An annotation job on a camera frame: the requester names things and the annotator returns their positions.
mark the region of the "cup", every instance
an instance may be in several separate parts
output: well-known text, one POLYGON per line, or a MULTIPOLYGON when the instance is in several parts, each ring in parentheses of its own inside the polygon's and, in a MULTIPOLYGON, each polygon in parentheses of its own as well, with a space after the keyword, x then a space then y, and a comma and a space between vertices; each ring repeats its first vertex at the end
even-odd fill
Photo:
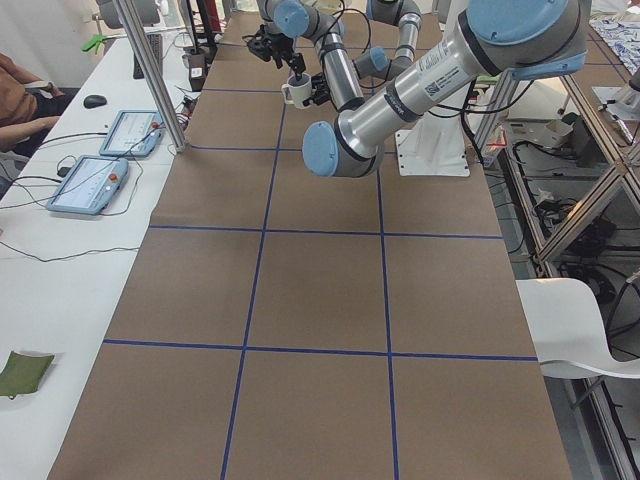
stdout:
POLYGON ((295 75, 287 79, 287 83, 282 85, 282 95, 284 103, 295 105, 296 108, 309 108, 311 105, 303 102, 311 97, 311 76, 303 73, 300 79, 296 79, 295 75))

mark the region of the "blue and white device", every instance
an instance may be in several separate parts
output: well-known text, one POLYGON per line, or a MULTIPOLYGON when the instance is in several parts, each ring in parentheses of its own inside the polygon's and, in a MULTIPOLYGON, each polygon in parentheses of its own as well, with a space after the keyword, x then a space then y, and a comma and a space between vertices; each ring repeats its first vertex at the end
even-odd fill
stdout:
POLYGON ((47 202, 47 210, 97 215, 120 189, 128 171, 125 158, 83 155, 47 202))
POLYGON ((151 110, 121 110, 105 138, 100 155, 146 157, 160 141, 162 117, 151 110))

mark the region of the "green cloth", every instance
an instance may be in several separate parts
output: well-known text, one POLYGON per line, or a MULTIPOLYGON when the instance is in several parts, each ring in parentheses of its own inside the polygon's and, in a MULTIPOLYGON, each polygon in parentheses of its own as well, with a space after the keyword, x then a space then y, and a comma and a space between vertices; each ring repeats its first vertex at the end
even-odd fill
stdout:
POLYGON ((37 391, 53 357, 30 357, 11 352, 4 370, 0 373, 0 396, 14 399, 16 395, 37 391))

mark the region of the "computer mouse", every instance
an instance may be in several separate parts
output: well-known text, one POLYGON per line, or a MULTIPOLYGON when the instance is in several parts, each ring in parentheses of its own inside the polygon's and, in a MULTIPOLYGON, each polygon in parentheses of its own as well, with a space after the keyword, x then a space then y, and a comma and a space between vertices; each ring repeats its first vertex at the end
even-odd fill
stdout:
POLYGON ((87 95, 84 99, 84 108, 96 108, 107 104, 107 99, 102 95, 87 95))

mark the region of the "black keyboard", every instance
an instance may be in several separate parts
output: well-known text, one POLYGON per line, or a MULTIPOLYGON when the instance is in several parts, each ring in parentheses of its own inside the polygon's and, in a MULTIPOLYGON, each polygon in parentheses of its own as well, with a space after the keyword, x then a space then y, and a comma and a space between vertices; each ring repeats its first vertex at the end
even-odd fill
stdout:
MULTIPOLYGON (((151 46, 153 58, 156 59, 158 68, 160 69, 160 74, 162 75, 162 35, 159 33, 148 33, 147 40, 149 41, 149 45, 151 46)), ((140 66, 140 63, 138 62, 138 59, 135 55, 133 56, 133 78, 144 78, 142 67, 140 66)))

